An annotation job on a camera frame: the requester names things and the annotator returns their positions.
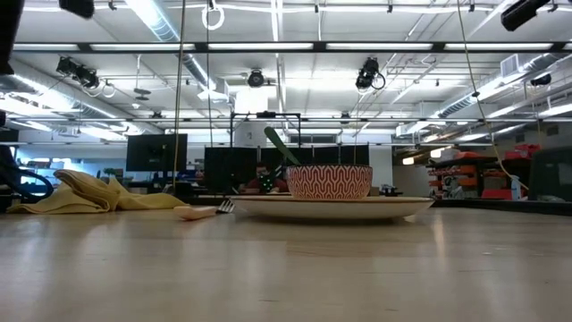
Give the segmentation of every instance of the red and white bowl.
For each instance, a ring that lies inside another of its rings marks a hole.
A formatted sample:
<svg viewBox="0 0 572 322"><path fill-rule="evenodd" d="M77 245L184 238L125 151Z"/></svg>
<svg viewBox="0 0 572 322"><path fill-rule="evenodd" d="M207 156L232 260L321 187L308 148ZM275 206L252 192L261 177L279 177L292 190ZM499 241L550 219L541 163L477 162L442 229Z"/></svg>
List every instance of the red and white bowl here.
<svg viewBox="0 0 572 322"><path fill-rule="evenodd" d="M369 165L294 165L286 170L288 188L296 199L362 199L371 186Z"/></svg>

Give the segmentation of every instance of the yellow cloth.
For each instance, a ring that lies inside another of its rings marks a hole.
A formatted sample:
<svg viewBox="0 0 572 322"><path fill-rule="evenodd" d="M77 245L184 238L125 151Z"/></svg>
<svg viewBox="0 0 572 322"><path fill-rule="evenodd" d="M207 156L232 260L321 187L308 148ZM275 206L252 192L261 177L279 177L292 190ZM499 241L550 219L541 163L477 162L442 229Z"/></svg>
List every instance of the yellow cloth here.
<svg viewBox="0 0 572 322"><path fill-rule="evenodd" d="M57 170L54 176L62 185L50 197L36 204L8 208L9 213L96 214L118 210L171 209L185 203L166 193L130 193L115 178L109 184L72 170Z"/></svg>

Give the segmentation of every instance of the white plate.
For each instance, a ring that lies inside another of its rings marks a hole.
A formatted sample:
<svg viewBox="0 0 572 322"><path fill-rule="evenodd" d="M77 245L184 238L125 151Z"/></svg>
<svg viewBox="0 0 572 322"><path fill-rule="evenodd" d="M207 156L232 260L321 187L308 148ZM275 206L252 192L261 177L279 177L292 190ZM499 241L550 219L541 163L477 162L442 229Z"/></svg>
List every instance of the white plate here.
<svg viewBox="0 0 572 322"><path fill-rule="evenodd" d="M360 200L294 199L292 196L237 196L232 203L251 215L296 218L373 219L411 216L429 208L432 199L367 197Z"/></svg>

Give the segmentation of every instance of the spoon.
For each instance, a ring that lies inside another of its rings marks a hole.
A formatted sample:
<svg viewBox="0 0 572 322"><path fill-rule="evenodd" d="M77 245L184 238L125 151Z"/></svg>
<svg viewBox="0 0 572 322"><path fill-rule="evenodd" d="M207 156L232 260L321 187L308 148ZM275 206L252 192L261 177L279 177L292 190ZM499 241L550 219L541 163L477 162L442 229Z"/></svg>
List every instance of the spoon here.
<svg viewBox="0 0 572 322"><path fill-rule="evenodd" d="M266 137L274 144L274 146L291 161L291 163L293 163L294 165L300 165L300 162L296 159L296 157L294 157L292 152L290 152L290 150L286 148L284 142L282 142L282 140L278 136L278 133L276 133L276 131L273 128L271 128L270 126L266 126L265 134Z"/></svg>

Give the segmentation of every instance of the monitor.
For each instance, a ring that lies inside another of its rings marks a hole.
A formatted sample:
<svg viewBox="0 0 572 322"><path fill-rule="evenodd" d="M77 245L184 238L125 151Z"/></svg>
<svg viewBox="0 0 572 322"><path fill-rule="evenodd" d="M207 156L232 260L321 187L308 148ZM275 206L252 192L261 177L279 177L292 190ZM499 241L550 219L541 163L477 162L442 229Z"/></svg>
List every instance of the monitor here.
<svg viewBox="0 0 572 322"><path fill-rule="evenodd" d="M179 134L177 170L187 169L187 134ZM127 171L172 171L175 135L132 135L127 139Z"/></svg>

